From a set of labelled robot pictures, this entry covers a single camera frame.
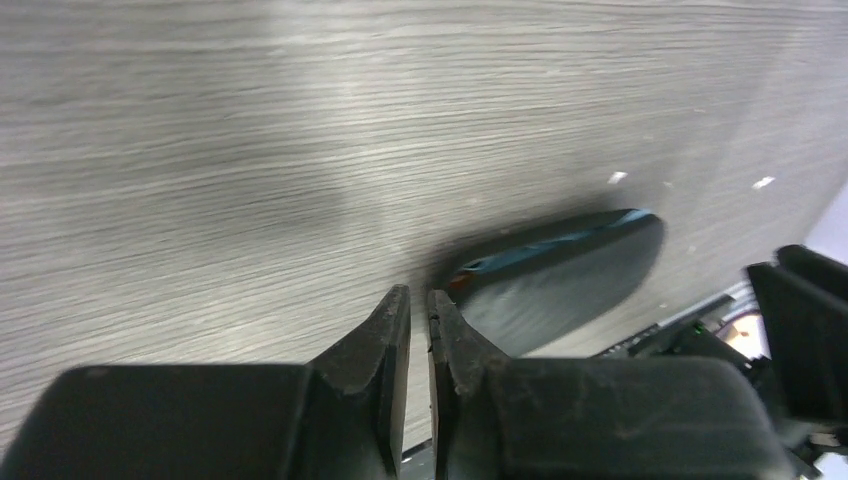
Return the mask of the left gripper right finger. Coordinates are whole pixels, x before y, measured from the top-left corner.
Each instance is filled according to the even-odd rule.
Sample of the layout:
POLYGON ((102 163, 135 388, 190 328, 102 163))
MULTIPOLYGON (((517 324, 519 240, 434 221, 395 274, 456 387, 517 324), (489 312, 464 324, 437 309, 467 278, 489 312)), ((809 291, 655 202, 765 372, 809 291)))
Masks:
POLYGON ((439 479, 791 479, 754 389, 705 357, 512 358, 428 296, 439 479))

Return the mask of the black glasses case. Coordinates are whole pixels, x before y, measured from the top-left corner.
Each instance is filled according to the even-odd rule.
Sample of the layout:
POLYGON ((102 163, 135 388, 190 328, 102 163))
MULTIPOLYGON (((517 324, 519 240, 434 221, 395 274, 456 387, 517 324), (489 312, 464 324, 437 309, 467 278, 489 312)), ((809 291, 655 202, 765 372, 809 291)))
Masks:
POLYGON ((468 243, 428 278, 465 320, 511 356, 546 346, 615 309, 646 281, 660 257, 665 222, 646 218, 486 274, 460 272, 502 250, 614 221, 628 209, 560 217, 468 243))

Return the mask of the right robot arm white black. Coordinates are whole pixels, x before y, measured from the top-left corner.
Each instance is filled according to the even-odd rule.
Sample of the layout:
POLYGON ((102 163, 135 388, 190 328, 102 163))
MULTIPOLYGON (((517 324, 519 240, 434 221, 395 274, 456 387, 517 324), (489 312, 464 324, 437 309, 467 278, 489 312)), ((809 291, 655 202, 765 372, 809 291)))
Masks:
POLYGON ((608 358, 701 356, 736 366, 779 416, 847 425, 847 267, 801 245, 745 270, 766 355, 749 360, 720 337, 709 304, 654 324, 601 351, 608 358))

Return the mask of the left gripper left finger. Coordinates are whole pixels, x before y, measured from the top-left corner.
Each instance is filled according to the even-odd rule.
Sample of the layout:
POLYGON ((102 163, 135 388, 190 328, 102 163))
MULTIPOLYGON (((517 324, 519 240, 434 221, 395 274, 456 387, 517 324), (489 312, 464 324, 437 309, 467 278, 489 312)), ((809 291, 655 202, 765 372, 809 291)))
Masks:
POLYGON ((5 479, 395 479, 410 292, 305 364, 88 365, 43 392, 5 479))

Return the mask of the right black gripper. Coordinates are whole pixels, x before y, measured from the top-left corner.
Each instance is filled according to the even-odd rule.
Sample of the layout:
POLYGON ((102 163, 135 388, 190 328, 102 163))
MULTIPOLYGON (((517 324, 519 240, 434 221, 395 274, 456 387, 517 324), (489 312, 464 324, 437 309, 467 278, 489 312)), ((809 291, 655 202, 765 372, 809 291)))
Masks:
POLYGON ((746 268, 789 415, 847 425, 847 267, 801 245, 746 268))

